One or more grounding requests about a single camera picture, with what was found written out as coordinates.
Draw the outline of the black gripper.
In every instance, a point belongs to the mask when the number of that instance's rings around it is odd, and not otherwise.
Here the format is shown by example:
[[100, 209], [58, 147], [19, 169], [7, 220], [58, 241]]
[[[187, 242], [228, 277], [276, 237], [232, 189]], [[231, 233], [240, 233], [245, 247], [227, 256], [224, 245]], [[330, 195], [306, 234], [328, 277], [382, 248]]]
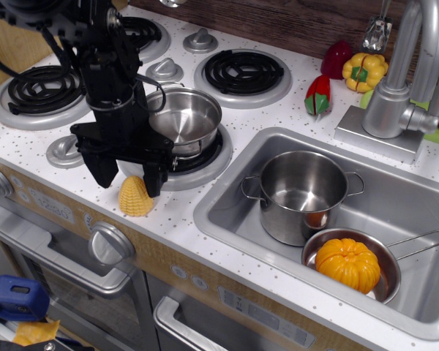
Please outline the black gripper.
[[117, 161], [133, 162], [143, 165], [149, 197], [159, 196], [173, 164], [173, 142], [150, 127], [149, 112], [134, 96], [87, 102], [95, 121], [74, 124], [70, 131], [94, 180], [107, 189], [119, 172]]

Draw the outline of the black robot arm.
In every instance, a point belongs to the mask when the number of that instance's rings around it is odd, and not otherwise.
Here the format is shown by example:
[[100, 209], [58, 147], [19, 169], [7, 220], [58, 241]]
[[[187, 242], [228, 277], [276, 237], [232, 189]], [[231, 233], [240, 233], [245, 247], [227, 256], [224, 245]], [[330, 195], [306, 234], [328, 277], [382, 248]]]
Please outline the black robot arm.
[[160, 194], [173, 164], [173, 142], [149, 124], [150, 110], [138, 74], [138, 49], [111, 1], [0, 1], [0, 19], [41, 33], [62, 69], [79, 71], [96, 120], [70, 131], [96, 182], [107, 188], [119, 160], [143, 166], [150, 197]]

